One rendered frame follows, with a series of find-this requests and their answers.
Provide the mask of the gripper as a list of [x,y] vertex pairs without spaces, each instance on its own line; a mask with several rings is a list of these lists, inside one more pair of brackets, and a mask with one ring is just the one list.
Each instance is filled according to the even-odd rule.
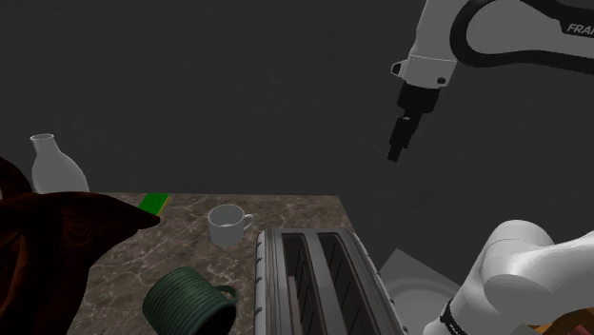
[[431,113],[440,96],[439,89],[427,89],[403,83],[397,106],[403,110],[392,130],[387,159],[397,162],[402,150],[408,147],[411,137],[418,128],[421,116]]

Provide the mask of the white square plate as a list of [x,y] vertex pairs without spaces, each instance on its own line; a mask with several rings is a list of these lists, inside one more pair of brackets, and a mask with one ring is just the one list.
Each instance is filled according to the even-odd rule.
[[406,335],[423,335],[460,287],[398,248],[379,272]]

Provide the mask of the silver two-slot toaster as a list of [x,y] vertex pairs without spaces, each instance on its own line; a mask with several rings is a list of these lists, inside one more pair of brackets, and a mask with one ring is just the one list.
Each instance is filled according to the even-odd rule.
[[268,228],[256,240],[254,335],[408,335],[347,228]]

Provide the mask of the white cup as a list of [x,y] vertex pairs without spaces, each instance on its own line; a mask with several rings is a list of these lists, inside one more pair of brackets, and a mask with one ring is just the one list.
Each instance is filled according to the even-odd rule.
[[239,206],[224,204],[215,207],[208,213],[210,240],[219,247],[235,246],[254,222],[254,216],[246,214]]

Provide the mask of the green flat box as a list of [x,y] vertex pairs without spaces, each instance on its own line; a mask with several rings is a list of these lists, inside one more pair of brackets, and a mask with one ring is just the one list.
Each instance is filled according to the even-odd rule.
[[150,214],[160,216],[168,203],[168,199],[169,195],[166,193],[149,193],[143,198],[138,208]]

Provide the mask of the green ribbed mug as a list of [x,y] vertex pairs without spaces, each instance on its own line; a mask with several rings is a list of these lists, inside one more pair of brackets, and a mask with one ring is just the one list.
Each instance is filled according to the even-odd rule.
[[191,267],[179,267],[159,279],[142,304],[157,335],[228,335],[237,315],[239,293],[214,286]]

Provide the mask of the white bottle vase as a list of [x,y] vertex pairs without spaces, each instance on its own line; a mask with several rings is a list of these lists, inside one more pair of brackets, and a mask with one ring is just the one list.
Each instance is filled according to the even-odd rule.
[[31,136],[30,140],[36,153],[31,169],[31,180],[37,193],[89,192],[84,172],[61,151],[53,134],[36,134]]

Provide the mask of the dark brown carved figure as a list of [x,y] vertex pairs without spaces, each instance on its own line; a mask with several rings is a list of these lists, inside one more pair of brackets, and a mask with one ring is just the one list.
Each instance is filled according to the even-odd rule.
[[159,222],[104,194],[35,193],[0,157],[0,335],[66,335],[93,264]]

